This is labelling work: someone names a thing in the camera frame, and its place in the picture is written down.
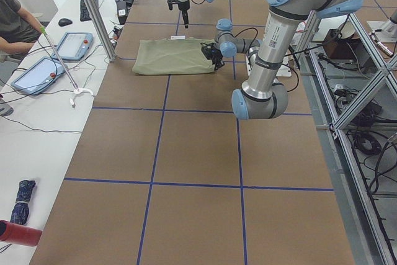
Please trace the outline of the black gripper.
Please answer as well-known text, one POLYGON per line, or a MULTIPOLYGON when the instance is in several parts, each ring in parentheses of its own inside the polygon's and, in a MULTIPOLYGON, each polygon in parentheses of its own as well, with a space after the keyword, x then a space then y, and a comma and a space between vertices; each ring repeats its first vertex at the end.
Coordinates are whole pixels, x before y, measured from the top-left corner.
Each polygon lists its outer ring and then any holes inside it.
POLYGON ((188 29, 189 28, 189 14, 188 10, 190 9, 190 1, 178 1, 177 2, 178 8, 180 11, 182 11, 182 18, 184 21, 184 28, 188 29))
POLYGON ((221 51, 214 48, 210 51, 210 53, 212 55, 211 60, 214 64, 214 70, 222 68, 225 65, 225 62, 223 61, 223 55, 221 54, 221 51))

